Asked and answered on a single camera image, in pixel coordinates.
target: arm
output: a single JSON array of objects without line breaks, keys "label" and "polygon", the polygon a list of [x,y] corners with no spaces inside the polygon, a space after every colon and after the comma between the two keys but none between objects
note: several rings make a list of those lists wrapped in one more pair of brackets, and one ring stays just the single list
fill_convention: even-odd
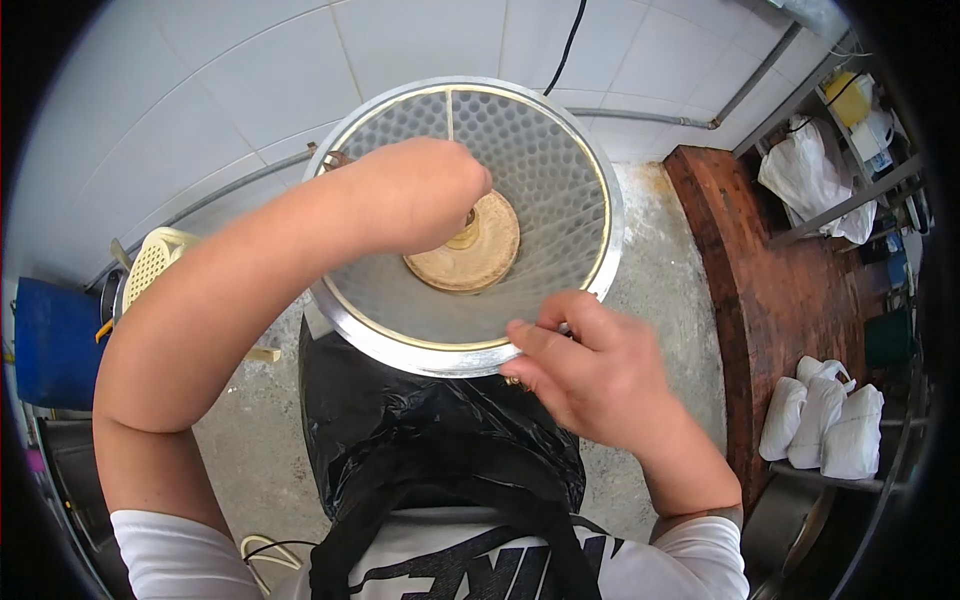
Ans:
[{"label": "arm", "polygon": [[110,511],[229,535],[190,427],[247,350],[324,273],[368,253],[440,246],[490,188],[465,147],[408,140],[289,190],[174,263],[124,315],[97,376],[94,444]]},{"label": "arm", "polygon": [[[579,343],[556,333],[567,322]],[[660,520],[651,540],[697,516],[742,519],[740,484],[716,446],[667,389],[660,350],[643,321],[593,294],[561,292],[536,324],[511,322],[524,356],[500,372],[531,388],[561,426],[632,453]]]}]

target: wooden disc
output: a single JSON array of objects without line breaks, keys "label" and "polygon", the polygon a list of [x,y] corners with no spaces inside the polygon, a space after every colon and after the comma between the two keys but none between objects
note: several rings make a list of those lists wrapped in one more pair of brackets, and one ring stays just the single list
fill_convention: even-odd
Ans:
[{"label": "wooden disc", "polygon": [[520,225],[510,203],[492,191],[473,210],[479,231],[468,248],[454,250],[444,245],[403,257],[427,285],[452,294],[474,294],[494,285],[514,264]]}]

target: hand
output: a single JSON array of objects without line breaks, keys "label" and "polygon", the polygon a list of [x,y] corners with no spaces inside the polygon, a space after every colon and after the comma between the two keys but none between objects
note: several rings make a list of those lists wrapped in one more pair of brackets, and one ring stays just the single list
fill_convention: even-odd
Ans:
[{"label": "hand", "polygon": [[[566,321],[579,344],[560,333]],[[645,430],[679,401],[667,389],[653,329],[604,308],[588,292],[543,302],[537,324],[513,321],[507,336],[524,356],[500,367],[537,395],[554,420],[580,437],[636,454]]]},{"label": "hand", "polygon": [[383,146],[333,173],[347,183],[367,253],[438,248],[492,187],[466,146],[429,137]]}]

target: perforated mesh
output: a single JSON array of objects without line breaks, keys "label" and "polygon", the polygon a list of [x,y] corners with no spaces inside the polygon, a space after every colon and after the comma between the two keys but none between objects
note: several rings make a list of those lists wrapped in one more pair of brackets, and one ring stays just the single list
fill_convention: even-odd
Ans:
[{"label": "perforated mesh", "polygon": [[[451,99],[453,139],[490,169],[493,189],[516,212],[514,266],[473,296],[427,286],[399,256],[367,256],[330,279],[361,313],[400,334],[445,344],[486,342],[503,337],[510,319],[534,320],[550,294],[584,285],[602,251],[605,203],[591,161],[551,113],[498,95],[495,87],[454,90]],[[444,92],[381,111],[339,149],[360,158],[419,135],[448,138]]]},{"label": "perforated mesh", "polygon": [[169,266],[170,252],[162,242],[140,251],[124,289],[124,310]]}]

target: concrete floor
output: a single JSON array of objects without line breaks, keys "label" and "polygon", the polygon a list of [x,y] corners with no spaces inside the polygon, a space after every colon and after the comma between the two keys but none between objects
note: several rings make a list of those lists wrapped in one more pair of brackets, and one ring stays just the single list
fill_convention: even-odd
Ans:
[{"label": "concrete floor", "polygon": [[[626,238],[605,304],[653,324],[671,388],[723,451],[726,408],[707,279],[683,209],[659,163],[615,164]],[[244,362],[195,428],[213,489],[237,542],[248,534],[319,541],[329,530],[307,463],[297,392],[297,340],[306,295],[261,340],[282,349]],[[582,514],[611,533],[646,541],[656,515],[636,460],[582,442],[588,487]],[[306,556],[308,548],[292,548]],[[272,579],[282,573],[261,569]]]}]

